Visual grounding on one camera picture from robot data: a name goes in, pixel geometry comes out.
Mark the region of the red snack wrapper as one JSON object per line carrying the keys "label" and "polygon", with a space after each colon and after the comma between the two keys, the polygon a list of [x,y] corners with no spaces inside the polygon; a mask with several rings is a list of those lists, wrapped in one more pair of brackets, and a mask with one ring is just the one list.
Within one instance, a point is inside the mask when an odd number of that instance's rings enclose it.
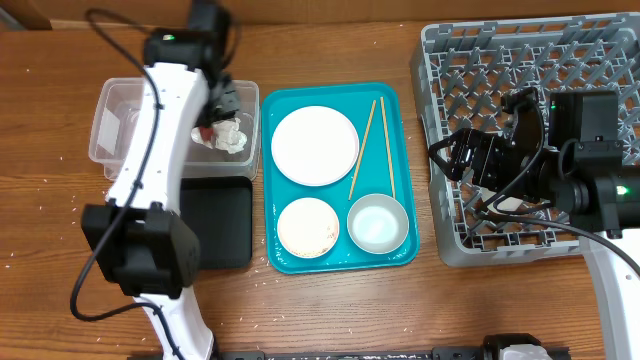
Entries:
{"label": "red snack wrapper", "polygon": [[202,142],[204,144],[211,144],[212,137],[214,135],[214,130],[212,127],[200,127],[199,128],[200,136]]}

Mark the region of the white tissue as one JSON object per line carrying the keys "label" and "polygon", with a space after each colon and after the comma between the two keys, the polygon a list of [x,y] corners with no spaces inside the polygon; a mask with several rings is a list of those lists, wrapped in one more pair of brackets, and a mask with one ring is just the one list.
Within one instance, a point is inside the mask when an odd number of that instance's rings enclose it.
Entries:
{"label": "white tissue", "polygon": [[240,130],[240,123],[241,120],[239,118],[213,123],[210,126],[214,130],[211,144],[202,142],[199,132],[199,128],[202,126],[192,129],[191,138],[195,143],[210,149],[226,151],[228,154],[240,153],[247,143],[247,135]]}

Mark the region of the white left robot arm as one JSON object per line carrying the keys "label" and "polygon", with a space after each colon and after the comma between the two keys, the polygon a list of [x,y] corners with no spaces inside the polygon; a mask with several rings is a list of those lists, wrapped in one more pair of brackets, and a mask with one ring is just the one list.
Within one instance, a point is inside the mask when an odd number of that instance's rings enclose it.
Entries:
{"label": "white left robot arm", "polygon": [[[73,287],[71,313],[95,322],[141,308],[164,358],[213,359],[215,338],[193,288],[200,241],[180,216],[180,191],[192,130],[236,112],[225,69],[235,54],[228,35],[238,34],[239,24],[217,2],[194,1],[186,28],[149,31],[136,59],[97,24],[97,15],[138,31],[144,26],[107,9],[85,13],[92,29],[141,72],[145,87],[128,152],[104,204],[88,204],[82,212],[92,253]],[[81,313],[78,297],[93,265],[133,303],[98,315]]]}

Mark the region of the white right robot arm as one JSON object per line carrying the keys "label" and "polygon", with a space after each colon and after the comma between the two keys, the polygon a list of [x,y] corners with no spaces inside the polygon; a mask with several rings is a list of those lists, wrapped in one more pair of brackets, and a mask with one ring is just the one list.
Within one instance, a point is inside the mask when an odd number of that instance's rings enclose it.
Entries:
{"label": "white right robot arm", "polygon": [[596,291],[605,352],[639,356],[639,169],[622,162],[618,95],[553,92],[549,112],[533,88],[505,94],[507,135],[462,128],[429,146],[452,181],[466,170],[492,191],[476,213],[494,223],[556,228],[579,238]]}

